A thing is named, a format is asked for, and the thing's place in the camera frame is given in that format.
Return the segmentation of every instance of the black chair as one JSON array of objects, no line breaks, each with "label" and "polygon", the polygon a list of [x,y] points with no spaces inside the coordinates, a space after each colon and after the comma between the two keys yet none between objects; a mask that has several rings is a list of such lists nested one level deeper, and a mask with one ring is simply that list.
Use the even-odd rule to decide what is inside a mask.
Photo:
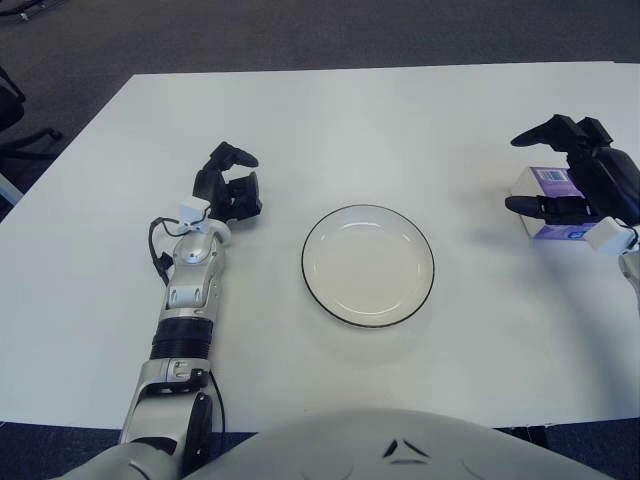
[{"label": "black chair", "polygon": [[[7,72],[0,67],[0,78],[2,78],[13,91],[0,85],[0,132],[8,129],[12,125],[18,123],[24,116],[24,107],[26,97],[24,93],[13,83]],[[62,133],[53,128],[44,128],[28,137],[19,138],[11,142],[0,143],[0,160],[5,158],[15,158],[22,160],[55,160],[57,153],[35,153],[25,152],[21,150],[23,147],[31,145],[40,140],[42,137],[50,136],[57,141],[62,138]]]}]

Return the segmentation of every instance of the plate rim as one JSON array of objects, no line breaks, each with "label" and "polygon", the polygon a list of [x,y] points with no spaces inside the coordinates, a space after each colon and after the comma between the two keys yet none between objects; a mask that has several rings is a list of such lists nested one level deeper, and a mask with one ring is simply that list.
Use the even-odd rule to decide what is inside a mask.
[{"label": "plate rim", "polygon": [[[347,208],[353,208],[353,207],[374,207],[374,208],[380,208],[382,210],[387,210],[391,213],[395,213],[396,215],[402,217],[403,219],[405,219],[407,222],[409,222],[410,225],[412,225],[416,231],[420,234],[420,236],[424,239],[425,243],[427,244],[427,247],[429,248],[429,253],[431,254],[431,265],[432,265],[432,269],[431,269],[431,284],[429,285],[429,290],[427,290],[427,294],[425,295],[425,297],[422,299],[422,301],[420,302],[420,304],[408,315],[402,317],[400,320],[396,320],[395,322],[391,322],[391,323],[385,323],[382,325],[363,325],[362,323],[356,323],[356,322],[352,322],[350,320],[347,320],[346,318],[342,318],[340,315],[337,315],[336,313],[332,312],[331,310],[329,310],[329,308],[327,308],[319,299],[318,297],[316,297],[315,293],[313,293],[313,289],[311,288],[311,286],[309,285],[309,281],[307,280],[307,275],[305,274],[304,271],[304,252],[307,248],[307,242],[309,241],[309,238],[311,237],[311,234],[313,233],[313,231],[316,229],[316,227],[318,225],[320,225],[322,223],[322,221],[333,215],[334,213],[339,212],[340,210],[346,210]],[[388,207],[383,207],[381,205],[374,205],[371,203],[354,203],[351,205],[345,205],[344,207],[340,207],[340,208],[336,208],[335,210],[332,210],[331,212],[327,213],[326,215],[324,215],[322,218],[320,218],[320,220],[318,220],[313,227],[311,227],[311,230],[309,230],[309,233],[307,233],[306,238],[304,239],[304,244],[302,245],[302,250],[300,252],[300,267],[302,270],[302,278],[304,279],[304,283],[307,286],[307,290],[309,291],[309,293],[311,294],[311,296],[313,297],[313,299],[316,301],[316,303],[318,305],[320,305],[326,312],[328,312],[332,317],[337,318],[338,320],[340,320],[341,322],[344,322],[348,325],[354,326],[354,327],[358,327],[358,328],[369,328],[369,329],[375,329],[375,328],[386,328],[386,327],[391,327],[393,325],[397,325],[399,323],[404,322],[405,320],[407,320],[409,317],[411,317],[413,314],[415,314],[418,310],[420,310],[422,308],[422,306],[424,305],[424,303],[427,301],[427,298],[429,298],[429,295],[431,295],[431,291],[433,290],[433,284],[435,282],[435,275],[436,275],[436,261],[435,258],[433,256],[433,249],[431,248],[431,244],[429,243],[429,240],[427,240],[427,237],[424,235],[424,233],[422,233],[422,230],[420,230],[420,228],[418,228],[418,226],[412,222],[410,219],[408,219],[407,217],[405,217],[404,215],[402,215],[399,212],[396,212],[395,210],[388,208]]]}]

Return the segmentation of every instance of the black logo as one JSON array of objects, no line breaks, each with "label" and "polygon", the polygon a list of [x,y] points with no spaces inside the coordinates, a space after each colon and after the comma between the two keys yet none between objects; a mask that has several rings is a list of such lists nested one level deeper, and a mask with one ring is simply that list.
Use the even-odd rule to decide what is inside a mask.
[{"label": "black logo", "polygon": [[394,439],[382,458],[392,465],[426,465],[431,457],[405,439],[402,439],[402,443]]}]

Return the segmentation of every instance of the gray carpet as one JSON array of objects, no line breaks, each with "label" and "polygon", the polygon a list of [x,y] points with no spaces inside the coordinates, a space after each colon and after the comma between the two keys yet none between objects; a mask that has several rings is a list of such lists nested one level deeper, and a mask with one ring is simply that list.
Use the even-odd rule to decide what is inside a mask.
[{"label": "gray carpet", "polygon": [[[28,96],[25,118],[0,142],[51,126],[64,147],[135,73],[587,60],[640,62],[638,0],[66,0],[27,23],[0,18],[0,65]],[[47,166],[0,169],[26,190]],[[8,209],[0,201],[0,218]],[[599,422],[544,436],[555,451],[638,478],[638,429]],[[537,443],[531,432],[510,433]],[[0,426],[0,471],[59,474],[116,435]]]}]

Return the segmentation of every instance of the box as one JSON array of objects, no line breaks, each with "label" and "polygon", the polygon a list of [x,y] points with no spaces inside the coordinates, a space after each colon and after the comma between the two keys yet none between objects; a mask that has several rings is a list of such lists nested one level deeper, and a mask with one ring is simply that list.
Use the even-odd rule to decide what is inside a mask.
[{"label": "box", "polygon": [[[511,195],[535,197],[583,197],[569,179],[566,168],[527,167],[511,188]],[[547,225],[544,220],[520,215],[531,238],[553,240],[583,240],[584,234],[595,225]]]}]

